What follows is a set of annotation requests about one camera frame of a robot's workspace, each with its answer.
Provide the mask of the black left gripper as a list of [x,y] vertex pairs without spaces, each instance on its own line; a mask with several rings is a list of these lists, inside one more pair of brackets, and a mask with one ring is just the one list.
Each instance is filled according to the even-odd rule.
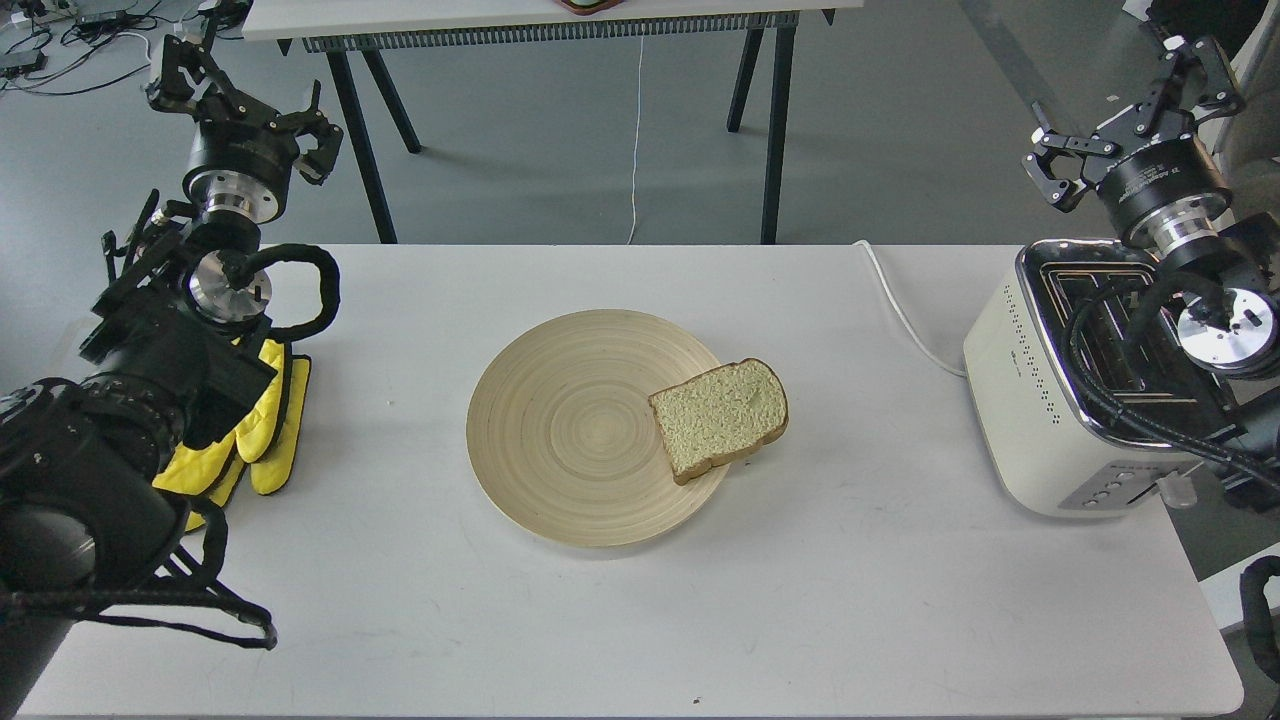
[[321,92],[315,79],[305,109],[262,113],[205,44],[174,35],[160,42],[146,83],[152,110],[196,120],[183,178],[187,201],[201,211],[234,210],[253,223],[283,214],[292,168],[314,186],[333,173],[346,133],[320,108]]

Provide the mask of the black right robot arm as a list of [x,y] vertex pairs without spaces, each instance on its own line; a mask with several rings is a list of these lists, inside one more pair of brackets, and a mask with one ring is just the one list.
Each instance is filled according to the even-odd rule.
[[1015,273],[1085,429],[1190,456],[1231,507],[1275,518],[1277,391],[1240,402],[1229,384],[1277,375],[1277,218],[1215,227],[1233,195],[1198,136],[1244,108],[1210,36],[1166,38],[1147,95],[1085,136],[1032,101],[1024,170],[1060,211],[1096,193],[1116,236],[1033,243]]

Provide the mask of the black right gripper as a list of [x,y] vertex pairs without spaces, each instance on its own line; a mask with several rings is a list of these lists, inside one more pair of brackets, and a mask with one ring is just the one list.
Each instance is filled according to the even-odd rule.
[[[1245,97],[1220,42],[1212,36],[1183,40],[1165,49],[1146,95],[1100,124],[1091,137],[1057,132],[1044,106],[1032,100],[1037,127],[1021,168],[1051,208],[1069,213],[1100,182],[1085,173],[1091,159],[1110,160],[1119,151],[1153,143],[1120,161],[1098,184],[1097,195],[1123,243],[1174,251],[1215,237],[1213,223],[1233,201],[1204,145],[1180,137],[1244,109]],[[1079,161],[1076,174],[1060,176],[1053,169],[1060,160]]]

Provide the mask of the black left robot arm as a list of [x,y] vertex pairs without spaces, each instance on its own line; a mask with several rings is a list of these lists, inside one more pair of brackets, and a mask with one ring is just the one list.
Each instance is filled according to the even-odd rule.
[[340,270],[325,250],[261,245],[291,173],[321,184],[343,129],[319,106],[280,113],[237,88],[212,56],[216,26],[163,40],[145,88],[156,111],[195,122],[184,199],[151,192],[125,245],[102,238],[109,283],[79,347],[93,372],[45,378],[3,398],[3,716],[17,715],[77,623],[160,628],[115,607],[214,609],[257,629],[271,614],[220,582],[228,528],[207,489],[157,487],[182,451],[297,428],[305,360],[325,331]]

